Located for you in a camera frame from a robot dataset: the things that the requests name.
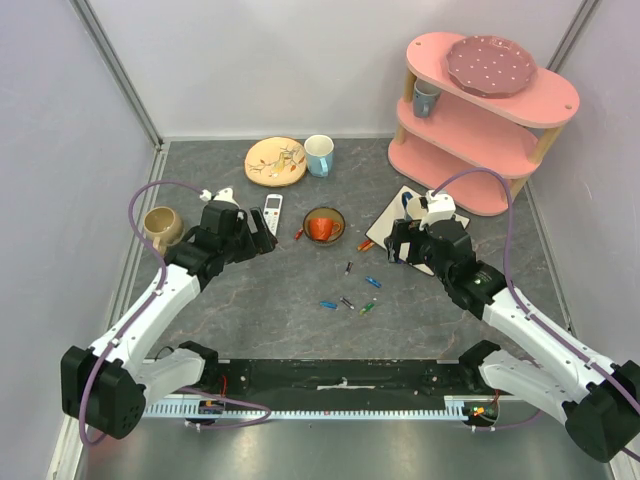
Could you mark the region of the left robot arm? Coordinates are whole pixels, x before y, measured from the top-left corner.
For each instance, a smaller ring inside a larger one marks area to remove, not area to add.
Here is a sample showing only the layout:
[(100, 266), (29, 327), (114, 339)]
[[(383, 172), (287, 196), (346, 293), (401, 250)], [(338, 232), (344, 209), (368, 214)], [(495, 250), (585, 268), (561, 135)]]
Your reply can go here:
[(275, 249), (276, 237), (259, 208), (212, 200), (199, 225), (170, 247), (144, 295), (90, 347), (70, 347), (60, 362), (62, 409), (82, 429), (126, 437), (144, 408), (190, 386), (208, 393), (219, 382), (217, 354), (195, 343), (177, 348), (157, 365), (144, 360), (177, 314), (230, 263)]

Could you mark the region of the white remote control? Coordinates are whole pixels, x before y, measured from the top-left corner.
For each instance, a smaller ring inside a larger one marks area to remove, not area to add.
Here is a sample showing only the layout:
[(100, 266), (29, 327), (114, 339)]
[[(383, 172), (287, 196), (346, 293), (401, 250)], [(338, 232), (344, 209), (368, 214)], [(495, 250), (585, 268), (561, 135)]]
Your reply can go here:
[(266, 196), (263, 213), (266, 225), (273, 235), (277, 234), (282, 203), (283, 196), (281, 194), (268, 194)]

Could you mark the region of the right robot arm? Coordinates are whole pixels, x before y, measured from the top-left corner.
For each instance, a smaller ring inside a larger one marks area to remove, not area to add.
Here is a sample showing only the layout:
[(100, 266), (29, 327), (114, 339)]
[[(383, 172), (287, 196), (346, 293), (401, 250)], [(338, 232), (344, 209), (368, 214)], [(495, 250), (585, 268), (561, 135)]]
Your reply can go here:
[(454, 219), (423, 226), (394, 221), (388, 258), (427, 266), (452, 302), (515, 341), (534, 362), (484, 342), (458, 368), (467, 392), (511, 393), (563, 424), (573, 442), (601, 463), (626, 452), (639, 434), (639, 366), (622, 365), (582, 344), (535, 308), (496, 268), (477, 259), (469, 234)]

